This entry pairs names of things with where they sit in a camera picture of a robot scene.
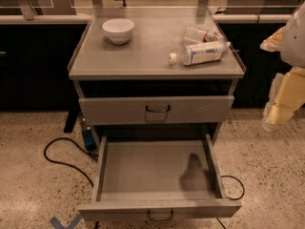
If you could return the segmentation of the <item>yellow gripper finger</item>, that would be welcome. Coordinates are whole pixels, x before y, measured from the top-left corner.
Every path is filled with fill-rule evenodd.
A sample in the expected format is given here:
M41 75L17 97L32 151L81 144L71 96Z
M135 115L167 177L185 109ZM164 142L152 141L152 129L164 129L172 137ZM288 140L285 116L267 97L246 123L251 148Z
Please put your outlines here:
M266 52L279 52L282 46L284 28L278 29L260 44L260 49Z

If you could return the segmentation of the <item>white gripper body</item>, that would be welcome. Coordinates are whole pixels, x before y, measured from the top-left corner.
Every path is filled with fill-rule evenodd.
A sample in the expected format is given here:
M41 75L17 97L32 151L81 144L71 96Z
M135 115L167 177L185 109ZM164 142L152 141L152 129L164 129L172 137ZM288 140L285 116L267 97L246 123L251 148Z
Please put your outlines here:
M292 67L288 73L277 73L263 111L262 126L266 131L280 129L305 104L305 69Z

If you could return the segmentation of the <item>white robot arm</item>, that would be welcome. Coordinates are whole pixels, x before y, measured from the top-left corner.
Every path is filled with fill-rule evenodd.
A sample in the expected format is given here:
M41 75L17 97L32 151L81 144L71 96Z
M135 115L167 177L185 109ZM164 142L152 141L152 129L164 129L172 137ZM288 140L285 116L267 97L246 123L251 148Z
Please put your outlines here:
M267 52L280 52L283 62L292 66L285 74L277 73L263 112L262 126L272 132L284 126L305 104L305 4L287 24L260 45Z

